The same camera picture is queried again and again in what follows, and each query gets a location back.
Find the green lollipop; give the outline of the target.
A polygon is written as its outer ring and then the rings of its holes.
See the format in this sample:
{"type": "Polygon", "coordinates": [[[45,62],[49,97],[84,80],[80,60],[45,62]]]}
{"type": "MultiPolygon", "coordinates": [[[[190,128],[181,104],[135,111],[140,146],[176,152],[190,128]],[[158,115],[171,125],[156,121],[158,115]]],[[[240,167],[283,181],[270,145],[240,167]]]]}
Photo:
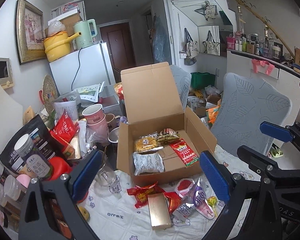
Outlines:
{"type": "Polygon", "coordinates": [[[217,217],[218,216],[217,211],[216,211],[216,205],[218,203],[217,198],[215,196],[211,196],[207,199],[207,203],[212,208],[212,210],[215,214],[215,217],[217,217]]]}

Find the red long snack packet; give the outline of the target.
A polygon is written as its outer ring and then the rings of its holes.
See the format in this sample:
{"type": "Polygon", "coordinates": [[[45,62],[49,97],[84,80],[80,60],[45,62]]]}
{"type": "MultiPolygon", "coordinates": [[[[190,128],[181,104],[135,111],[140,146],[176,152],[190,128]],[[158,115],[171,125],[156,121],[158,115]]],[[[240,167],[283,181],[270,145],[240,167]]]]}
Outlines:
{"type": "Polygon", "coordinates": [[[179,139],[171,143],[170,147],[174,150],[186,167],[189,167],[199,161],[198,155],[190,148],[184,139],[179,139]]]}

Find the large red candy bag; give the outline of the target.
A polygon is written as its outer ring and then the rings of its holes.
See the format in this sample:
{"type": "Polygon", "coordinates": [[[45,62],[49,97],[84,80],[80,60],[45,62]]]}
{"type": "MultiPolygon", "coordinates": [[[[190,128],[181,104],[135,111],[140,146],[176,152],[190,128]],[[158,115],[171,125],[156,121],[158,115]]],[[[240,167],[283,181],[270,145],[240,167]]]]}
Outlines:
{"type": "Polygon", "coordinates": [[[165,193],[165,190],[158,186],[157,182],[144,187],[135,186],[133,188],[127,189],[127,194],[129,196],[135,197],[136,204],[134,206],[137,209],[148,204],[148,195],[157,193],[165,193]]]}

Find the white bread print snack bag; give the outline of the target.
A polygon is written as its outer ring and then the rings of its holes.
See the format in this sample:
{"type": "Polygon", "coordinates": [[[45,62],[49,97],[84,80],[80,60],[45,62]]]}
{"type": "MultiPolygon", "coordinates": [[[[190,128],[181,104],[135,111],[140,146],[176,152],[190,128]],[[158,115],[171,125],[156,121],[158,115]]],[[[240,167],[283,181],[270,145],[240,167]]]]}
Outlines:
{"type": "Polygon", "coordinates": [[[164,172],[164,163],[158,152],[151,154],[133,154],[135,166],[134,175],[138,176],[142,173],[161,173],[164,172]]]}

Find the small red candy packet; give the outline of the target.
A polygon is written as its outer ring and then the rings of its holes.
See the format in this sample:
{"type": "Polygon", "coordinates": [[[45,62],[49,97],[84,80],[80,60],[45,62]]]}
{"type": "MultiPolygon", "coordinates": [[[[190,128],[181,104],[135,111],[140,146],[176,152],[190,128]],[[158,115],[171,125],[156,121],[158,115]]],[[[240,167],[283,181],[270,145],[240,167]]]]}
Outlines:
{"type": "Polygon", "coordinates": [[[181,204],[181,198],[175,192],[165,192],[165,198],[168,200],[168,211],[171,215],[176,208],[181,204]]]}

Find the clear waffle cookie bag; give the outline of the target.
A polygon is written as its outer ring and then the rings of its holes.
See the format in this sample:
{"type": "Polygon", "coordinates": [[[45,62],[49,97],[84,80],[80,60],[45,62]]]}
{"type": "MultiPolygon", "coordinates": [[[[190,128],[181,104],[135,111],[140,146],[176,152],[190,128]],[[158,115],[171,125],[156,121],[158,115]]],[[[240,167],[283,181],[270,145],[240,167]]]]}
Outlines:
{"type": "Polygon", "coordinates": [[[134,153],[151,153],[161,149],[163,149],[163,146],[158,142],[157,132],[141,136],[134,141],[134,153]]]}

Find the green brown snack packet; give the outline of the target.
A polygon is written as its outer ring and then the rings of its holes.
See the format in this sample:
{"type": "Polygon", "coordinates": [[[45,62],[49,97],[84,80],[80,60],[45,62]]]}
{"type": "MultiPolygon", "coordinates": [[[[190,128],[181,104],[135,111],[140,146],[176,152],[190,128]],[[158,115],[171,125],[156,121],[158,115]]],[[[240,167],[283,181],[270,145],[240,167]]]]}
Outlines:
{"type": "Polygon", "coordinates": [[[162,145],[173,143],[179,139],[179,133],[171,128],[165,128],[157,135],[157,142],[162,145]]]}

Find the small gold cardboard box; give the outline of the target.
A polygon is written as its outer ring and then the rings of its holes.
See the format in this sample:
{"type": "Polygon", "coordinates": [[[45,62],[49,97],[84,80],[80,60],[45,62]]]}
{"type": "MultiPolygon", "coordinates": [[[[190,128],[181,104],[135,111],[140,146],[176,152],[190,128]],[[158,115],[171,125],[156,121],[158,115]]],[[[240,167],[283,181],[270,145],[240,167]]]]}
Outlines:
{"type": "Polygon", "coordinates": [[[163,193],[148,195],[149,216],[153,230],[168,229],[172,226],[166,199],[163,193]]]}

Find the silver purple snack bag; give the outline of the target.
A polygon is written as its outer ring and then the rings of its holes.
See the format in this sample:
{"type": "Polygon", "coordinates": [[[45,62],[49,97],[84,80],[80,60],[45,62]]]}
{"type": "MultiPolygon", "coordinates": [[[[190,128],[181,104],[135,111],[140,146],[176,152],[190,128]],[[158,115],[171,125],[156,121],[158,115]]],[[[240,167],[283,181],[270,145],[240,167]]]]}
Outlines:
{"type": "Polygon", "coordinates": [[[199,177],[189,192],[182,198],[181,204],[174,210],[172,215],[183,222],[189,218],[195,209],[203,204],[206,198],[204,186],[205,183],[202,182],[202,179],[199,177]]]}

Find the open cardboard box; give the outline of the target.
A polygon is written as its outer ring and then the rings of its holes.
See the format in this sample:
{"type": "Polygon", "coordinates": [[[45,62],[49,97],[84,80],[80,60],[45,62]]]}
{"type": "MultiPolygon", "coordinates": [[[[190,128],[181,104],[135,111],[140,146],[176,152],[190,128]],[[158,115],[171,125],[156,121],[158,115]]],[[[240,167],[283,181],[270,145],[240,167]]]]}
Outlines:
{"type": "Polygon", "coordinates": [[[121,81],[128,122],[119,126],[117,169],[130,175],[138,186],[167,184],[200,174],[199,163],[185,166],[170,146],[159,150],[164,172],[134,174],[134,141],[141,136],[171,128],[179,132],[196,155],[213,153],[217,139],[192,109],[183,109],[167,62],[125,69],[121,81]]]}

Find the green storage bin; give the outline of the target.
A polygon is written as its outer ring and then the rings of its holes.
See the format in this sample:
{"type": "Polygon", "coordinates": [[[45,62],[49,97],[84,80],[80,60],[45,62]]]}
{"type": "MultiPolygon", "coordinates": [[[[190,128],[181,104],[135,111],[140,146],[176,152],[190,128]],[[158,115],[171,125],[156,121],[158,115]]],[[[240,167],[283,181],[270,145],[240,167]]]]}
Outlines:
{"type": "Polygon", "coordinates": [[[191,73],[191,87],[193,89],[201,90],[209,85],[215,85],[215,75],[201,72],[191,73]]]}

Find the yellow pot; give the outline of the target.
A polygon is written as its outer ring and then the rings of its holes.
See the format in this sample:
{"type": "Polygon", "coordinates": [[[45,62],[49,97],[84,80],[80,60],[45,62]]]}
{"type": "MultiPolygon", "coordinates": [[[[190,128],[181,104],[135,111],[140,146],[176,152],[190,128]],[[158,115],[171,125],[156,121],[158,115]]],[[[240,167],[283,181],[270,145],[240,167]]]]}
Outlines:
{"type": "Polygon", "coordinates": [[[44,40],[44,48],[47,60],[49,62],[56,61],[71,53],[70,43],[77,37],[81,36],[81,32],[74,33],[69,36],[66,31],[59,31],[44,40]]]}

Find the brown entrance door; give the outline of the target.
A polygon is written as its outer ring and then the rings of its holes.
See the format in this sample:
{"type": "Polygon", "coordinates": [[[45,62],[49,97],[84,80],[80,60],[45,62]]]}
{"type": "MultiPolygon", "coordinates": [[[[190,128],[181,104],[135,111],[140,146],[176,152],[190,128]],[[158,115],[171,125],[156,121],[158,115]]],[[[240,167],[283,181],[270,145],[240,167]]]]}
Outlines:
{"type": "Polygon", "coordinates": [[[135,54],[128,22],[112,24],[100,28],[101,37],[106,42],[111,65],[122,71],[136,66],[135,54]]]}

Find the light green electric kettle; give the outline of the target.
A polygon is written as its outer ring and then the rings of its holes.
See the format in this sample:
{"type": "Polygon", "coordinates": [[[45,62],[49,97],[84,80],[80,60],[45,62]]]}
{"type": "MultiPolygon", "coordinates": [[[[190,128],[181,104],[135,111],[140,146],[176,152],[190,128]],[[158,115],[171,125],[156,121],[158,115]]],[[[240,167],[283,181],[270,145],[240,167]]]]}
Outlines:
{"type": "Polygon", "coordinates": [[[73,26],[75,33],[81,33],[75,38],[77,49],[93,45],[93,38],[97,36],[96,22],[94,19],[79,21],[73,26]]]}

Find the wall intercom screen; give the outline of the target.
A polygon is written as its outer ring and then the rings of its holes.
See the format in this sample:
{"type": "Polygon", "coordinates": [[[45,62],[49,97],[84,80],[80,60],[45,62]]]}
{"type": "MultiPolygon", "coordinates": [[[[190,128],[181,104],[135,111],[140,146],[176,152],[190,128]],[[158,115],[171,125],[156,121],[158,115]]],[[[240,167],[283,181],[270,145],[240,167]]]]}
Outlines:
{"type": "Polygon", "coordinates": [[[0,57],[0,85],[3,89],[14,86],[11,61],[9,58],[0,57]]]}

